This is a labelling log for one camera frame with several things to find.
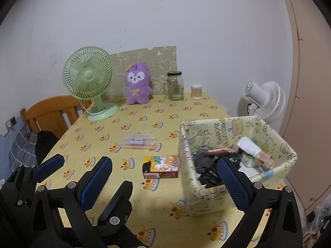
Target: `green desk fan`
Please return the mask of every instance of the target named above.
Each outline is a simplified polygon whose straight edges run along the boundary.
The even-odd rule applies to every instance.
[[[84,47],[67,60],[62,76],[68,92],[79,101],[95,101],[95,106],[87,110],[88,120],[106,119],[119,111],[117,104],[103,103],[101,99],[101,95],[110,85],[112,75],[113,67],[109,54],[103,49]]]

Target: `blue wall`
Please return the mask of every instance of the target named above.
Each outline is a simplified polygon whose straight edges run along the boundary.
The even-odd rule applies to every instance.
[[[19,130],[24,126],[23,120],[20,116],[16,118],[16,120],[17,124],[14,126],[13,130],[5,136],[0,136],[0,180],[2,178],[7,180],[12,173],[8,163],[9,152]]]

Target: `yellow bow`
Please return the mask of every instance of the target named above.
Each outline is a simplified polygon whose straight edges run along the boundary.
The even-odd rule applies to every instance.
[[[139,89],[138,88],[133,88],[130,91],[132,92],[132,95],[135,95],[135,94],[138,95],[137,92],[139,91]]]

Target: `black jar lid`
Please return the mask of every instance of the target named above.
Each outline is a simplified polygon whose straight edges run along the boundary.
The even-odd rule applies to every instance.
[[[168,76],[175,76],[175,75],[182,75],[182,72],[180,71],[171,71],[171,72],[167,72]]]

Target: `table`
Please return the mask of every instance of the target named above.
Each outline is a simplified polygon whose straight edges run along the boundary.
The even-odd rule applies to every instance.
[[[64,187],[70,181],[78,181],[102,156],[108,156],[113,161],[113,172],[94,207],[86,212],[93,225],[121,183],[129,180],[133,182],[130,198],[133,211],[126,225],[143,243],[153,248],[219,248],[235,229],[243,212],[231,208],[186,216],[180,208],[184,204],[180,176],[147,181],[142,174],[142,164],[145,156],[178,153],[178,130],[182,121],[228,116],[206,93],[201,100],[192,100],[186,93],[182,101],[174,102],[157,95],[147,104],[122,104],[113,117],[97,122],[88,121],[87,116],[82,115],[46,157],[59,153],[65,157],[65,164],[43,183],[48,188]],[[153,133],[158,139],[157,148],[121,148],[123,135],[137,132]],[[64,225],[69,227],[65,212],[60,212]],[[249,247],[257,244],[268,214],[266,211]]]

